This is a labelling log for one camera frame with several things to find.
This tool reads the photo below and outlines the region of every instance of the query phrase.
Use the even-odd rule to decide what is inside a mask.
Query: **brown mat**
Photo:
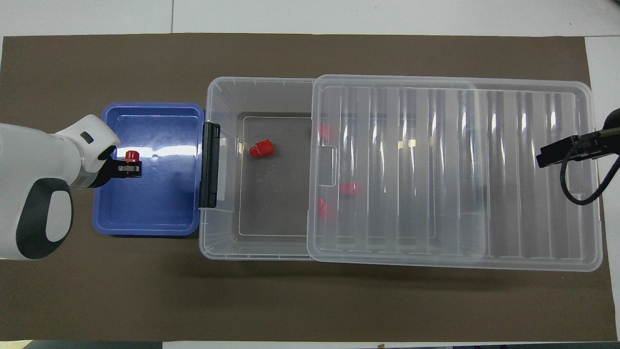
[[[6,37],[0,122],[56,132],[111,102],[202,106],[217,76],[324,73],[589,83],[583,38]],[[592,273],[210,261],[192,238],[99,235],[92,197],[74,192],[56,253],[0,261],[0,340],[616,340],[606,256]]]

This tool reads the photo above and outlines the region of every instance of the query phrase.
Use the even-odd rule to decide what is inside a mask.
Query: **blue plastic bin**
[[[112,178],[95,189],[92,224],[107,235],[185,236],[198,227],[205,113],[188,103],[114,103],[102,120],[136,150],[142,178]]]

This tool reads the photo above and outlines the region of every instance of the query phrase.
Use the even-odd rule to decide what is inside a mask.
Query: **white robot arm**
[[[70,188],[140,176],[137,156],[110,158],[119,144],[94,115],[55,134],[0,124],[0,258],[36,260],[56,250],[73,221]]]

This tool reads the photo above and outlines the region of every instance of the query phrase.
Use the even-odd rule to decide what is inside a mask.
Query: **white floor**
[[[585,36],[596,125],[620,107],[620,4],[613,0],[0,0],[0,42],[13,35],[250,32]],[[599,160],[606,173],[613,159]],[[620,332],[620,180],[603,195],[611,282]],[[360,348],[378,343],[288,343],[284,348]],[[430,346],[439,343],[418,343]],[[236,348],[177,342],[164,348]],[[386,347],[412,346],[392,343]],[[275,343],[244,347],[276,348]]]

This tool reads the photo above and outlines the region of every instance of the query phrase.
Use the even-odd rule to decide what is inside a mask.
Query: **cable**
[[[618,172],[618,169],[620,169],[620,156],[618,156],[614,164],[611,165],[609,172],[607,172],[607,175],[605,176],[601,184],[598,186],[598,188],[592,193],[592,195],[588,196],[584,200],[579,200],[570,193],[569,188],[566,185],[566,167],[570,161],[570,157],[573,156],[573,154],[577,151],[579,147],[581,147],[582,144],[590,140],[596,139],[600,135],[601,134],[599,132],[593,132],[591,134],[580,137],[579,140],[577,140],[572,145],[572,147],[570,148],[568,153],[566,153],[566,156],[562,160],[562,167],[560,168],[560,185],[562,186],[562,192],[564,192],[564,195],[566,196],[566,198],[574,204],[587,205],[587,204],[591,204],[594,200],[598,199],[598,197],[601,196],[603,191],[607,188],[611,180],[614,178],[614,176],[616,175],[616,172]]]

